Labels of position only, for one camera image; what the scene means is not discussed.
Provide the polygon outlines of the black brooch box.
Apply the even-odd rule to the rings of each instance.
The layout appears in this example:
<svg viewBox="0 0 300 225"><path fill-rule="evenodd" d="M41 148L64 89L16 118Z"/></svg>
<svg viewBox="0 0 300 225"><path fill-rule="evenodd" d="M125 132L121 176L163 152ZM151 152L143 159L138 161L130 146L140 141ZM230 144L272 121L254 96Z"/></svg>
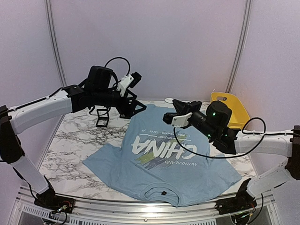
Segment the black brooch box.
<svg viewBox="0 0 300 225"><path fill-rule="evenodd" d="M96 127L98 128L106 128L109 123L109 108L105 109L97 109L97 122Z"/></svg>

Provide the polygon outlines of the light blue printed t-shirt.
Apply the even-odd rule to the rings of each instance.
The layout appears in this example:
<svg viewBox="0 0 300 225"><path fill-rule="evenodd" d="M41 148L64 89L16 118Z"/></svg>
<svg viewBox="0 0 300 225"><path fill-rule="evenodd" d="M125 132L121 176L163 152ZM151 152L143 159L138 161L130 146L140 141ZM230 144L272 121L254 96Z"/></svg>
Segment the light blue printed t-shirt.
<svg viewBox="0 0 300 225"><path fill-rule="evenodd" d="M120 147L106 144L84 160L108 187L142 201L175 207L213 199L241 180L195 128L174 131L163 122L171 108L147 105L131 118Z"/></svg>

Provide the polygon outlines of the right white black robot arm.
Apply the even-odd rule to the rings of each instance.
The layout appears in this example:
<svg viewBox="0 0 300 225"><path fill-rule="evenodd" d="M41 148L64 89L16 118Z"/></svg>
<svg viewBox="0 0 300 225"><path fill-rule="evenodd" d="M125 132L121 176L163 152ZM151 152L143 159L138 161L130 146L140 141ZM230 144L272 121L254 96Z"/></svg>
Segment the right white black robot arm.
<svg viewBox="0 0 300 225"><path fill-rule="evenodd" d="M229 128L231 109L223 102L212 101L206 113L200 112L201 101L172 101L175 113L163 116L166 124L173 128L186 129L193 126L220 152L228 158L237 158L251 152L283 155L286 160L278 166L253 179L245 180L235 197L221 199L215 208L220 214L249 209L256 206L255 198L271 191L288 181L300 179L300 127L279 132L245 131Z"/></svg>

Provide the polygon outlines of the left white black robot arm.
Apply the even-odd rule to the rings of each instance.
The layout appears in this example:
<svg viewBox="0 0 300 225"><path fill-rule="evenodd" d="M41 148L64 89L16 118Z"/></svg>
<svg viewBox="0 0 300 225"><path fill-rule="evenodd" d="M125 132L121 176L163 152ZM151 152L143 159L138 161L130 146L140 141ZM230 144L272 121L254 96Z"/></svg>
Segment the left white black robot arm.
<svg viewBox="0 0 300 225"><path fill-rule="evenodd" d="M131 91L142 79L138 72L118 79L107 67L92 66L79 85L70 85L35 101L0 108L0 158L36 191L35 204L56 208L63 202L50 182L27 157L19 139L25 130L52 118L76 113L86 108L116 108L120 117L130 119L146 109Z"/></svg>

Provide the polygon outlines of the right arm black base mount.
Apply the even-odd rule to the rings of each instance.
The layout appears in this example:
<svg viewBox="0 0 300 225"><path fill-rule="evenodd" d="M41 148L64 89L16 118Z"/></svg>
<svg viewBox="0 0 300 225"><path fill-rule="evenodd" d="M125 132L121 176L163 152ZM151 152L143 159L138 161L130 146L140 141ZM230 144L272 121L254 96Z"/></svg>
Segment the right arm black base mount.
<svg viewBox="0 0 300 225"><path fill-rule="evenodd" d="M216 201L215 209L219 212L220 215L247 210L252 208L253 206L257 206L255 198L247 192L247 185L249 184L250 180L251 178L245 180L241 184L235 197L220 199Z"/></svg>

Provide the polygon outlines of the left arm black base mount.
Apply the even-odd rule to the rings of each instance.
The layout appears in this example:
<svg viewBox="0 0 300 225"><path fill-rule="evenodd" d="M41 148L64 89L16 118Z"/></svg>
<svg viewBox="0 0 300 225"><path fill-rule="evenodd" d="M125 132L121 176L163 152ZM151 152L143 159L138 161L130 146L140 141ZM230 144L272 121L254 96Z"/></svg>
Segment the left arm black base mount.
<svg viewBox="0 0 300 225"><path fill-rule="evenodd" d="M65 212L72 213L74 202L73 198L56 195L54 190L48 189L41 194L36 193L34 204L51 210L58 210L66 206Z"/></svg>

